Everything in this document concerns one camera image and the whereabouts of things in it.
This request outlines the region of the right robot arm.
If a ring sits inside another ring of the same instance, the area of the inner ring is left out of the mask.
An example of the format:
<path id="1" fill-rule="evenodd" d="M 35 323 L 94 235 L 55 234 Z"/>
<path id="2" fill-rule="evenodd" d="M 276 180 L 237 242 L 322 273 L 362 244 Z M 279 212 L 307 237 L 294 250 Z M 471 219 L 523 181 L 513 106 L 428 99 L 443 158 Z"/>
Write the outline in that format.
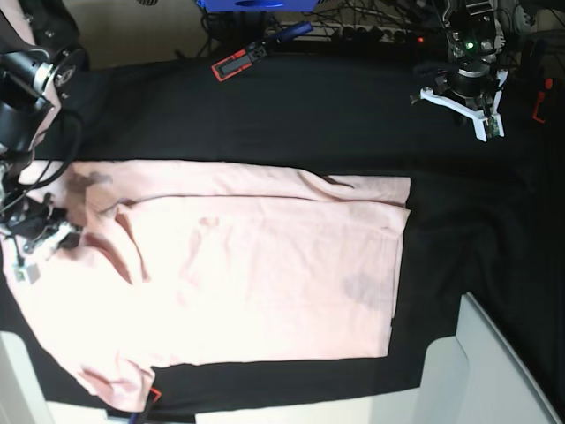
<path id="1" fill-rule="evenodd" d="M 86 57 L 78 45 L 56 49 L 37 43 L 29 7 L 20 1 L 1 3 L 1 233 L 14 244 L 14 275 L 24 284 L 39 279 L 40 262 L 59 248 L 74 246 L 80 236 L 80 227 L 68 222 L 50 193 L 42 201 L 29 194 L 59 179 L 79 152 L 81 120 L 63 110 L 61 101 Z M 59 168 L 51 175 L 41 171 L 32 183 L 20 182 L 49 127 L 65 119 L 76 132 Z"/>

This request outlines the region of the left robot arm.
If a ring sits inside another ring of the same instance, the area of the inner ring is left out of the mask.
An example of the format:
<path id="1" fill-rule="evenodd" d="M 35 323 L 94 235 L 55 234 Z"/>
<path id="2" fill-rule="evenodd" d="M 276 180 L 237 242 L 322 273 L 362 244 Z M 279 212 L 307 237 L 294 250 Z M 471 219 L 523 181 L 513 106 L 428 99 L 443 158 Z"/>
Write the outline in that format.
<path id="1" fill-rule="evenodd" d="M 501 66 L 505 37 L 490 1 L 447 1 L 438 12 L 447 39 L 448 60 L 419 65 L 420 74 L 434 76 L 433 84 L 411 97 L 427 101 L 472 122 L 478 140 L 504 135 L 498 111 L 509 70 Z"/>

